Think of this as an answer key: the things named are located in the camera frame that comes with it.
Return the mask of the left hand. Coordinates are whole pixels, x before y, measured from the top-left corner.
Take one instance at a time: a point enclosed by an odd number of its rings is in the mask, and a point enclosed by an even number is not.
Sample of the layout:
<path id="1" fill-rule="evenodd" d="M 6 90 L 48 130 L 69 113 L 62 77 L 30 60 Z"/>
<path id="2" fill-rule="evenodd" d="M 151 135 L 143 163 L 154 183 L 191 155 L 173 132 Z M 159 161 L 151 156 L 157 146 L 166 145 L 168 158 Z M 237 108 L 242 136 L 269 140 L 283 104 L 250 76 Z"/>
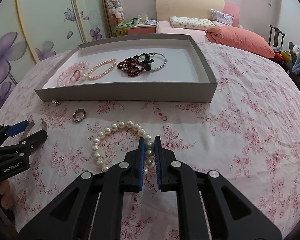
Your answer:
<path id="1" fill-rule="evenodd" d="M 5 210 L 10 209 L 13 206 L 13 197 L 8 180 L 0 183 L 0 201 Z"/>

